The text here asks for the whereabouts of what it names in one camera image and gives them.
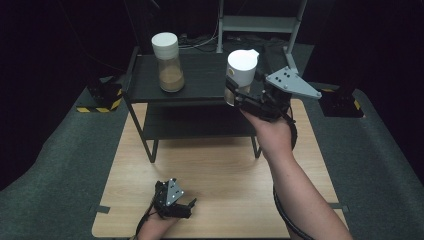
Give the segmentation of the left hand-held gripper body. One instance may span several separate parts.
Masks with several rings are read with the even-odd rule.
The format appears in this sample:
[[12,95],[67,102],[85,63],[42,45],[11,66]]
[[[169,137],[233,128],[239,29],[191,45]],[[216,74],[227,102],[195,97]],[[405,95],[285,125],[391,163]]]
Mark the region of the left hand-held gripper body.
[[153,197],[153,206],[160,217],[174,217],[188,219],[192,214],[192,208],[187,205],[178,204],[177,201],[184,195],[184,191],[177,184],[175,178],[171,178],[167,183],[167,195]]

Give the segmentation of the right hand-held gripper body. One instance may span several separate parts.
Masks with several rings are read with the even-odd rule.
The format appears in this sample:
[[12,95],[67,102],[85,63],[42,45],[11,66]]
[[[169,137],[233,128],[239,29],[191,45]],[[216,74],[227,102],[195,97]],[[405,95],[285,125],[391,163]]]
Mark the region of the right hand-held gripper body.
[[287,112],[292,95],[320,99],[322,93],[313,88],[288,66],[268,74],[267,85],[259,93],[234,92],[234,106],[262,120],[273,122],[279,118],[291,121]]

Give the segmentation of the glass jar with round lid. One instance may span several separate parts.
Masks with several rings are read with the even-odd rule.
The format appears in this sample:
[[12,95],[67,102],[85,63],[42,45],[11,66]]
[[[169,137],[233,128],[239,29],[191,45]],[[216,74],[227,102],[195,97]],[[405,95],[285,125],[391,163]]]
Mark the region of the glass jar with round lid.
[[184,87],[184,75],[179,59],[178,38],[174,33],[162,32],[151,39],[158,63],[159,84],[166,92],[178,92]]

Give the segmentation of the grey metal stand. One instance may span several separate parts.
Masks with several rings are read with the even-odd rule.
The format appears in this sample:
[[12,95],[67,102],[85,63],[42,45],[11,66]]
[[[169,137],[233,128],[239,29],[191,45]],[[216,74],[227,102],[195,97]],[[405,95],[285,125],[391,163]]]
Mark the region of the grey metal stand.
[[283,48],[283,54],[289,68],[295,73],[298,73],[292,50],[302,23],[307,2],[308,0],[299,0],[297,14],[293,17],[265,17],[225,15],[224,0],[219,0],[216,52],[223,52],[223,33],[228,31],[289,34],[288,45]]

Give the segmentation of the black two-tier shelf rack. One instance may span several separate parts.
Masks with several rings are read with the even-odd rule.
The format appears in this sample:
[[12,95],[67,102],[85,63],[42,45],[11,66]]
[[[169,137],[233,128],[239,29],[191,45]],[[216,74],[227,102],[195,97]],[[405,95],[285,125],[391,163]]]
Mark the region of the black two-tier shelf rack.
[[255,131],[224,100],[227,56],[182,54],[184,87],[168,93],[159,86],[156,57],[133,50],[123,85],[123,99],[150,162],[161,140],[248,137]]

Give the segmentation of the person's left hand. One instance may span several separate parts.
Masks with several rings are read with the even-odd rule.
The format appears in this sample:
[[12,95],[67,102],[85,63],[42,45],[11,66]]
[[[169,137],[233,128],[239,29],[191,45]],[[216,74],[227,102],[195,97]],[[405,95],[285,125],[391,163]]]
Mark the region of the person's left hand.
[[136,240],[161,240],[166,232],[177,222],[178,218],[161,218],[154,208],[147,214],[147,219],[136,234]]

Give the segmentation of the black base with striped tape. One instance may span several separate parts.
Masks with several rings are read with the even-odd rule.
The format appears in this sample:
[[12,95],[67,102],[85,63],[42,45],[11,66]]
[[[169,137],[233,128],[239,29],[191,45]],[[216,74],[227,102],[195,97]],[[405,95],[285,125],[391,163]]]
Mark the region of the black base with striped tape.
[[337,89],[323,88],[319,99],[320,107],[326,117],[362,118],[364,113],[353,96],[354,83],[343,83]]
[[116,76],[109,76],[91,82],[76,102],[80,113],[108,113],[115,111],[122,100],[122,84]]

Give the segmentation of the glass jar with spout lid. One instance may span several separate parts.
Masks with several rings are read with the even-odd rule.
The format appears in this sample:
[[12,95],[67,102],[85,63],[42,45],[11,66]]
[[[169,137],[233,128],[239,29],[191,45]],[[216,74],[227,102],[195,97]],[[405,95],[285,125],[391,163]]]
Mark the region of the glass jar with spout lid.
[[259,53],[254,49],[235,50],[228,55],[226,77],[232,78],[239,85],[238,89],[242,92],[250,92],[258,57]]

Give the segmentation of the person's right hand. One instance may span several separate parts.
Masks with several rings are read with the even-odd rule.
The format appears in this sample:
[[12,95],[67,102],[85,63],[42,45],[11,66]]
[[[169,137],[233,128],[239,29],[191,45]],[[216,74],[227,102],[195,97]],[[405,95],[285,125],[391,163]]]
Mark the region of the person's right hand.
[[293,158],[291,130],[285,120],[267,122],[245,111],[242,114],[255,128],[259,145],[267,160],[288,161]]

